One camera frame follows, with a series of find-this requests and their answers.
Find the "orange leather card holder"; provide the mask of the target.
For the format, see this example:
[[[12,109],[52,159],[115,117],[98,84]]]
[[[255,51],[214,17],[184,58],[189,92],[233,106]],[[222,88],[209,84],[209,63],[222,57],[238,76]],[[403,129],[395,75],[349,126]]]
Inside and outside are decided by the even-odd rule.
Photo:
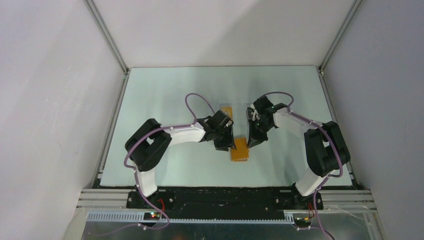
[[[245,137],[234,139],[234,148],[230,150],[230,160],[232,162],[246,162],[249,158],[249,148]]]

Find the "clear plastic card tray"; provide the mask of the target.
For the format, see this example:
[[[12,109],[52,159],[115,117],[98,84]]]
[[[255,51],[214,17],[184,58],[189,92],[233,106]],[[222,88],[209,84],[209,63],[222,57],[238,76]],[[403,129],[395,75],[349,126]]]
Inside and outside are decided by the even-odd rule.
[[[247,125],[248,124],[248,107],[251,102],[247,103],[222,103],[219,109],[227,113],[234,122],[234,125]]]

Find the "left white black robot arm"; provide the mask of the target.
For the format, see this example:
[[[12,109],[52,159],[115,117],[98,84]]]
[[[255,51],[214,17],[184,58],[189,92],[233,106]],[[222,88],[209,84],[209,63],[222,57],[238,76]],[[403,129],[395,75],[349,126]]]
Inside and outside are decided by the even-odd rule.
[[[145,208],[156,206],[156,166],[168,147],[212,141],[217,151],[227,152],[236,147],[233,124],[233,119],[222,110],[179,125],[162,126],[155,118],[148,119],[124,145],[127,155],[123,165],[133,171],[135,186],[140,192],[138,201]]]

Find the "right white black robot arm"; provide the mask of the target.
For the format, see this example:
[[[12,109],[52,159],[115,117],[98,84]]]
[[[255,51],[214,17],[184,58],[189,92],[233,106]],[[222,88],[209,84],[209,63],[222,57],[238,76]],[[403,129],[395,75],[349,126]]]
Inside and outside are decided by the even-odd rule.
[[[294,112],[290,105],[273,104],[266,95],[257,98],[246,109],[248,119],[247,147],[253,148],[268,140],[268,131],[285,128],[304,142],[307,169],[300,180],[293,184],[291,204],[304,209],[311,202],[311,196],[329,178],[343,176],[343,166],[351,156],[341,133],[334,121],[320,122]]]

